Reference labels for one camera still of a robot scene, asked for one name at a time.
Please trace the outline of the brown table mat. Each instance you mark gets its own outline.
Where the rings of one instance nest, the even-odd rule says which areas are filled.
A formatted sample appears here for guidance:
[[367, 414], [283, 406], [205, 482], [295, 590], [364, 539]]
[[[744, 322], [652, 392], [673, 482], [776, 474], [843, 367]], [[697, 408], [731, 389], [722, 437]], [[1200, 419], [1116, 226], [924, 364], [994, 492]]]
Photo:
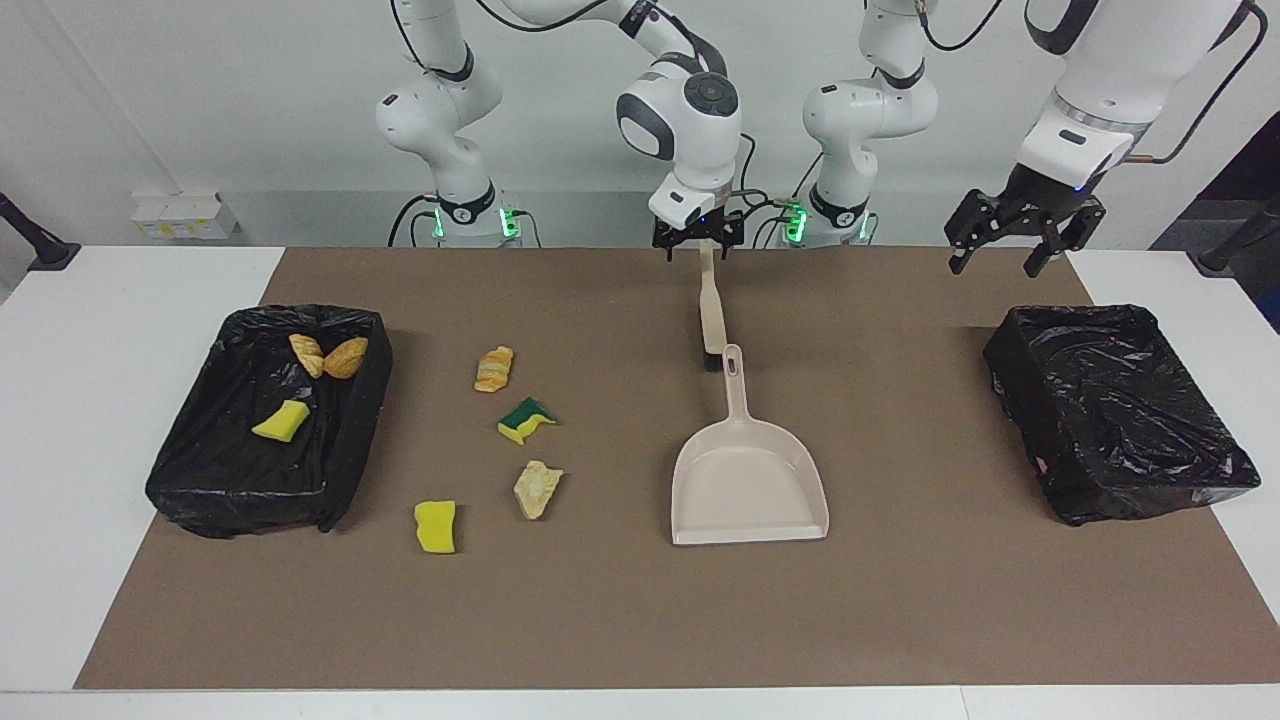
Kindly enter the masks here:
[[[724, 416], [698, 260], [652, 250], [289, 250], [269, 304], [379, 311], [394, 366], [330, 533], [150, 527], [81, 689], [585, 689], [1280, 683], [1280, 625], [1208, 509], [1073, 528], [982, 356], [1006, 311], [1083, 304], [993, 251], [733, 252], [751, 411], [810, 450], [817, 542], [676, 547], [672, 466]], [[515, 351], [509, 383], [474, 389]], [[559, 423], [525, 446], [525, 397]], [[527, 461], [564, 470], [525, 520]], [[413, 507], [453, 500], [456, 552]]]

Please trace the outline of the plain yellow sponge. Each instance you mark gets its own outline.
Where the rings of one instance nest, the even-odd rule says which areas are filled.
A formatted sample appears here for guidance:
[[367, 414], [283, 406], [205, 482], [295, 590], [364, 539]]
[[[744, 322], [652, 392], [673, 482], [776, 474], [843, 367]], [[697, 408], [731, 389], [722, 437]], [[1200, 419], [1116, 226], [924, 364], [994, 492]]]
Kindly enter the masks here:
[[452, 555], [456, 552], [453, 500], [429, 500], [413, 507], [415, 536], [422, 552]]

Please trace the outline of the brown bread roll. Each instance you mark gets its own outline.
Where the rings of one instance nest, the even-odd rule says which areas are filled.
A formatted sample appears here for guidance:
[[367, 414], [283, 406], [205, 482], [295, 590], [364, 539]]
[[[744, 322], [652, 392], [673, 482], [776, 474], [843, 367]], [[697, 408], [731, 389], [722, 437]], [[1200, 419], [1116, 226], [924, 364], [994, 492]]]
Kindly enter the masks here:
[[353, 378], [362, 366], [367, 350], [367, 337], [342, 342], [323, 359], [323, 373], [339, 380]]

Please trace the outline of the striped orange croissant piece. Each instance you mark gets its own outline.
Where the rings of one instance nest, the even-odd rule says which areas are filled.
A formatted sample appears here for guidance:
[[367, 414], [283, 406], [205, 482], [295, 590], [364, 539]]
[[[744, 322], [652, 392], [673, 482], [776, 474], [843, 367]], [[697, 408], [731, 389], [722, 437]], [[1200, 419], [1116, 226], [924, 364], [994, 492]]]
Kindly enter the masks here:
[[504, 345], [486, 351], [477, 361], [474, 389], [483, 393], [495, 393], [509, 383], [515, 351]]

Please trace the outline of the beige bread chunk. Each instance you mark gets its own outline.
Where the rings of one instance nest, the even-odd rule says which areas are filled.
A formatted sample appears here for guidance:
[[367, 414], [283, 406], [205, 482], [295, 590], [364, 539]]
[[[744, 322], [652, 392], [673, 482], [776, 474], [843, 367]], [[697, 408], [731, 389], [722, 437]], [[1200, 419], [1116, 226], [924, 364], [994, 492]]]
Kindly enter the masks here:
[[540, 460], [530, 460], [513, 484], [513, 493], [525, 520], [536, 521], [564, 475], [564, 470], [549, 468]]

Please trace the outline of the black lined trash bin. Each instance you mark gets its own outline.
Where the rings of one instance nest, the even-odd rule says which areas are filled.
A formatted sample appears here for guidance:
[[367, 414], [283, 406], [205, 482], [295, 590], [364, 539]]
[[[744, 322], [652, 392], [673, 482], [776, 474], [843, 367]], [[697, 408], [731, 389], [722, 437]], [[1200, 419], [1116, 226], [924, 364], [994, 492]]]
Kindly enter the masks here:
[[1160, 518], [1262, 483], [1147, 307], [1015, 306], [983, 357], [1060, 521]]
[[[315, 338], [330, 352], [367, 337], [358, 373], [311, 378], [288, 336]], [[379, 313], [324, 304], [268, 305], [221, 323], [145, 484], [169, 521], [227, 538], [285, 527], [330, 530], [364, 478], [393, 368]], [[285, 400], [310, 407], [289, 443], [251, 428]]]

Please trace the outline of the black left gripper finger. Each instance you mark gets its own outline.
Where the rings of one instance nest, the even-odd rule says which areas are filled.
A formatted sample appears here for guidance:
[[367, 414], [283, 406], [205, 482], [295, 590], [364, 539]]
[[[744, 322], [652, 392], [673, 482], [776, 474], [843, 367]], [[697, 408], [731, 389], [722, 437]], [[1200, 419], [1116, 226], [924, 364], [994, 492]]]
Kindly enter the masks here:
[[1041, 211], [1032, 224], [1039, 242], [1023, 264], [1027, 277], [1037, 278], [1056, 258], [1084, 249], [1105, 215], [1106, 208], [1098, 200], [1088, 200], [1065, 222]]
[[970, 190], [947, 219], [947, 241], [952, 249], [948, 269], [961, 274], [972, 255], [1005, 236], [1000, 220], [1001, 197]]

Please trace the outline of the beige brush black bristles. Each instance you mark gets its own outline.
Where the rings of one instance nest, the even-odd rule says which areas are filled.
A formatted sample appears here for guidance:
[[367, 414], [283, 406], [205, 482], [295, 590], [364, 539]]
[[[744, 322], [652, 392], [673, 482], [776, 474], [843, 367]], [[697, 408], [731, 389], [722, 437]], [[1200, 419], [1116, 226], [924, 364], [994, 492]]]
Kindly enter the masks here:
[[704, 368], [722, 372], [724, 347], [728, 345], [723, 304], [716, 283], [716, 247], [712, 240], [699, 242], [700, 292], [699, 314], [703, 337]]

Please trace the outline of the beige plastic dustpan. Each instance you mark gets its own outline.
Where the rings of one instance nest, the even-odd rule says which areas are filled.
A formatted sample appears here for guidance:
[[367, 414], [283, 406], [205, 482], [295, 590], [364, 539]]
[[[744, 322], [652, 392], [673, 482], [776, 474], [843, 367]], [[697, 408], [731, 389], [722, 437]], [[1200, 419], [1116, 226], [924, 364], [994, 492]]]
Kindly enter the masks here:
[[754, 418], [742, 350], [721, 355], [726, 416], [690, 436], [675, 461], [669, 534], [676, 546], [820, 541], [829, 507], [815, 460], [790, 430]]

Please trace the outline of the white wall socket box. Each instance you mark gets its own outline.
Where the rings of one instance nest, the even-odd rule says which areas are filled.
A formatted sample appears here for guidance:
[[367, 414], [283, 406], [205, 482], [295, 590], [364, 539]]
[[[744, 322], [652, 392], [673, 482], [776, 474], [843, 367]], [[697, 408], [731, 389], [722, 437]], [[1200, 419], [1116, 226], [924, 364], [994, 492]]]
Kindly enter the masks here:
[[228, 241], [241, 222], [220, 193], [133, 193], [132, 220], [150, 240]]

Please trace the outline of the small yellow green sponge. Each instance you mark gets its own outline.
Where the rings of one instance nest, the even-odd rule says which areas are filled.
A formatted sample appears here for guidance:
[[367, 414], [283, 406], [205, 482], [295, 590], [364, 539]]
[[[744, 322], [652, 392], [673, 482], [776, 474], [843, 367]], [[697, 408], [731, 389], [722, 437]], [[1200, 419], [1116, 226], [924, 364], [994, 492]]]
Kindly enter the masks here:
[[285, 400], [269, 418], [251, 428], [253, 436], [275, 442], [289, 443], [307, 421], [310, 407], [298, 400]]

